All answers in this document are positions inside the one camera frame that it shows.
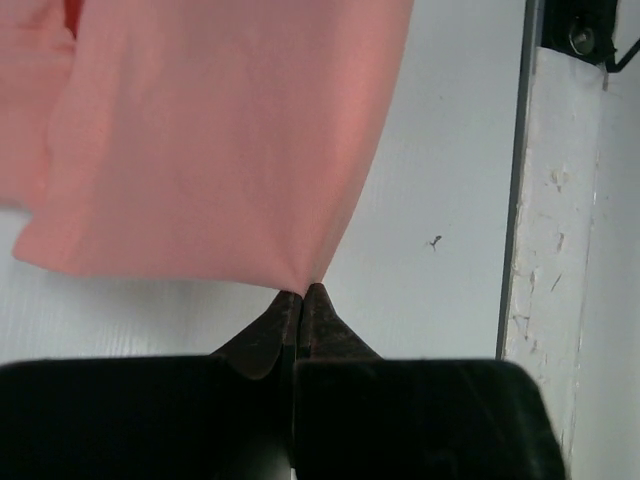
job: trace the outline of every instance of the pink cloth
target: pink cloth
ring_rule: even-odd
[[[64,6],[0,1],[0,198],[34,212],[15,256],[82,276],[321,280],[412,0],[85,0],[75,45]]]

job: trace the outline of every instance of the scratch mark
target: scratch mark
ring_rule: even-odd
[[[427,245],[431,245],[433,247],[433,251],[435,252],[436,245],[440,240],[442,240],[442,235],[436,235],[436,238],[433,239],[433,242],[430,242],[429,240],[427,240],[427,243],[425,243],[424,246],[426,247]]]
[[[556,246],[556,252],[560,253],[562,251],[562,245],[564,244],[564,233],[560,234],[558,238],[558,245]]]
[[[551,182],[556,186],[558,193],[562,193],[562,186],[571,180],[571,175],[568,172],[553,170],[550,175]]]
[[[525,341],[529,340],[529,320],[531,317],[528,315],[512,315],[511,319],[516,323],[516,327],[518,327],[518,331],[525,339]]]
[[[536,289],[536,271],[532,270],[529,275],[529,284],[531,285],[531,293]]]
[[[560,282],[561,278],[562,278],[562,274],[558,275],[558,278],[556,278],[556,281],[553,282],[553,287],[551,287],[552,292],[556,289],[556,286],[558,285],[558,282]]]

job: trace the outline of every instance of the white wall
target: white wall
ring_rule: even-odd
[[[620,2],[616,46],[640,36]],[[541,384],[574,480],[640,478],[640,57],[539,50],[506,357]]]
[[[524,0],[416,0],[378,155],[326,279],[383,355],[495,353],[523,17]],[[44,272],[9,255],[25,218],[0,210],[0,362],[211,352],[273,296]]]
[[[569,454],[604,74],[539,49],[512,264],[505,357],[542,387]]]
[[[640,37],[640,2],[623,0],[616,46]],[[576,480],[640,478],[640,57],[608,79],[600,125],[584,329]]]

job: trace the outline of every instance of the screw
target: screw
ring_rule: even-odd
[[[578,55],[589,55],[593,53],[596,46],[596,36],[590,28],[571,27],[569,33],[569,43],[571,48]]]

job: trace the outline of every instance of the fabric fold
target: fabric fold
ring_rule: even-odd
[[[0,201],[44,201],[46,130],[73,61],[63,0],[0,2]]]
[[[46,198],[0,185],[0,196],[36,206],[15,256],[73,275],[304,293],[360,195],[411,7],[86,0],[49,117]]]

